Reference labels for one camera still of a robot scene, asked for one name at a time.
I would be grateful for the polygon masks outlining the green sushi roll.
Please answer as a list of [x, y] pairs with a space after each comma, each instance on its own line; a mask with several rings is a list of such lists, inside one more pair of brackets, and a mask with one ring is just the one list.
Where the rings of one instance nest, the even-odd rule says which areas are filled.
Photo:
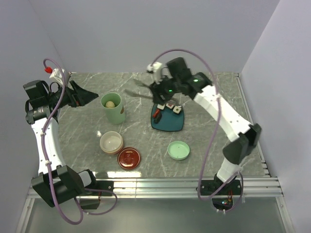
[[182, 107], [181, 107], [181, 106], [175, 106], [175, 107], [173, 108], [173, 112], [174, 112], [175, 114], [180, 114], [181, 111], [182, 111]]

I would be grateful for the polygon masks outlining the beige bun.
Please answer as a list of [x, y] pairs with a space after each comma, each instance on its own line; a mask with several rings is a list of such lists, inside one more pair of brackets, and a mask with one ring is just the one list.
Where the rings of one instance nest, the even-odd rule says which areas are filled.
[[105, 107], [106, 107], [106, 108], [109, 108], [109, 109], [112, 109], [112, 108], [115, 108], [115, 104], [114, 104], [113, 101], [107, 101], [107, 102], [105, 103]]

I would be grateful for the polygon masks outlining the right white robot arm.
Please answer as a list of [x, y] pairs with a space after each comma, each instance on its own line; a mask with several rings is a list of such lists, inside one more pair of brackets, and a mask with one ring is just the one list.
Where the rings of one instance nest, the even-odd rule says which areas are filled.
[[243, 118], [222, 96], [216, 92], [213, 82], [202, 72], [192, 74], [182, 57], [167, 64], [154, 62], [147, 66], [147, 72], [154, 74], [154, 82], [149, 86], [153, 102], [164, 104], [181, 93], [190, 97], [205, 109], [222, 128], [229, 144], [223, 148], [224, 160], [215, 175], [215, 190], [227, 193], [231, 180], [241, 169], [241, 162], [257, 146], [262, 128]]

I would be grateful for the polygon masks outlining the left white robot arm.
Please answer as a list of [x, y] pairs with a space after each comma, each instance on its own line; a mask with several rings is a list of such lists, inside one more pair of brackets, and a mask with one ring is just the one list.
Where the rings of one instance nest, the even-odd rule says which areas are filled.
[[93, 173], [79, 173], [65, 164], [58, 137], [58, 111], [64, 106], [81, 107], [98, 97], [98, 94], [81, 88], [75, 81], [70, 87], [58, 86], [56, 92], [41, 80], [23, 86], [29, 99], [25, 103], [26, 121], [31, 126], [39, 152], [38, 176], [32, 178], [34, 191], [54, 207], [53, 195], [58, 203], [64, 203], [84, 192], [93, 195], [98, 191], [98, 182]]

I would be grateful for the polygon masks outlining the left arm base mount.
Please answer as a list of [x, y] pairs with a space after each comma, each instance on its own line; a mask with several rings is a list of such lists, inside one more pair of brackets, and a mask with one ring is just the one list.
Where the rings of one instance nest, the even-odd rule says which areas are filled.
[[[79, 199], [79, 204], [84, 213], [89, 215], [103, 215], [111, 210], [117, 204], [118, 197], [113, 192], [114, 191], [114, 182], [113, 181], [96, 181], [95, 184], [91, 184], [85, 188], [85, 192], [82, 194]], [[108, 210], [103, 212], [96, 213], [100, 205], [104, 202], [103, 198], [114, 198], [114, 202]]]

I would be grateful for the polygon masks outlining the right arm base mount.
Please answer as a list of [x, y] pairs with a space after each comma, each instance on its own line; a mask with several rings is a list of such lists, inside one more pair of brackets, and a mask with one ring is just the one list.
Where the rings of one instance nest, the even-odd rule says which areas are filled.
[[227, 213], [232, 211], [242, 200], [244, 183], [235, 178], [223, 183], [217, 177], [214, 180], [202, 180], [196, 187], [200, 200], [211, 200], [217, 212]]

